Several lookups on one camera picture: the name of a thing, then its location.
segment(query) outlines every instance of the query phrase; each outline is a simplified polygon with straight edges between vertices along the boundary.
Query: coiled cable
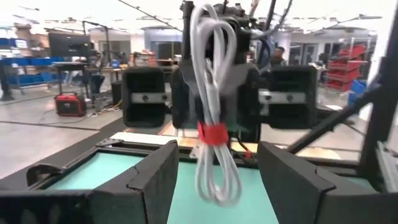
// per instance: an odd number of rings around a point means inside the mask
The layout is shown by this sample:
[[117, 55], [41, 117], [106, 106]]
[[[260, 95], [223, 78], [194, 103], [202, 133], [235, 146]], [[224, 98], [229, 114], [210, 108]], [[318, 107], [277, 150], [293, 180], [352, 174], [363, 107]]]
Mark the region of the coiled cable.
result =
[[[209, 12], [210, 18], [203, 18], [203, 11]], [[228, 35], [225, 46], [223, 30]], [[205, 58], [205, 50], [210, 35], [214, 33], [213, 64]], [[190, 45], [192, 63], [198, 91], [203, 103], [203, 115], [206, 125], [220, 123], [220, 93], [228, 77], [230, 66], [236, 52], [236, 34], [226, 22], [218, 20], [211, 4], [196, 7], [190, 21]], [[196, 170], [196, 188], [201, 198], [219, 206], [235, 205], [242, 194], [242, 183], [238, 168], [226, 144], [211, 146], [204, 144], [202, 155], [198, 157]], [[216, 155], [224, 174], [223, 184], [217, 185], [213, 179], [213, 159]]]

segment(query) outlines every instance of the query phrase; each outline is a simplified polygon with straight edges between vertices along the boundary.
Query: teal surface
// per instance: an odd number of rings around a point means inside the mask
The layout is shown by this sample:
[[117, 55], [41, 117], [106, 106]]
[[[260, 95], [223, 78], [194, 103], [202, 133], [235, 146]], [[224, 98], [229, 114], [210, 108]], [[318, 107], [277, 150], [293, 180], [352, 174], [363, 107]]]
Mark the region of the teal surface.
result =
[[[121, 174], [142, 158], [116, 154], [97, 153], [91, 160], [74, 170], [49, 189], [93, 189]], [[194, 185], [196, 164], [180, 162], [177, 186], [174, 191], [168, 224], [278, 224], [258, 170], [239, 168], [243, 182], [243, 195], [239, 204], [231, 208], [220, 208], [203, 201]], [[221, 169], [215, 169], [215, 178], [221, 177]], [[349, 180], [371, 187], [366, 180]]]
[[89, 190], [111, 180], [136, 165], [142, 157], [97, 153], [62, 180], [50, 186], [51, 190]]

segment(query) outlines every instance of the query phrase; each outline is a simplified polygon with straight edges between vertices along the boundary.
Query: concrete floor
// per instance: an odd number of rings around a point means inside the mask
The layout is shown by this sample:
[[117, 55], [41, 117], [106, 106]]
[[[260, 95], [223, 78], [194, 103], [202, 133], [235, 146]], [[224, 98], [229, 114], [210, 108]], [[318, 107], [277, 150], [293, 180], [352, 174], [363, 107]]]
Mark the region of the concrete floor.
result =
[[[0, 178], [97, 133], [100, 128], [122, 116], [118, 111], [95, 118], [60, 118], [55, 114], [53, 103], [57, 89], [47, 91], [36, 88], [25, 92], [25, 95], [21, 95], [14, 90], [16, 101], [0, 102]], [[341, 100], [336, 95], [326, 95], [322, 101], [325, 99]], [[356, 128], [366, 132], [366, 123], [353, 119], [356, 120]], [[263, 125], [261, 139], [276, 144], [290, 144], [307, 131], [281, 131]], [[394, 136], [398, 136], [398, 128], [394, 128], [389, 143], [391, 148], [396, 149], [398, 138]], [[356, 160], [362, 139], [361, 134], [339, 125], [334, 133], [323, 136], [313, 146], [331, 148], [342, 159]]]

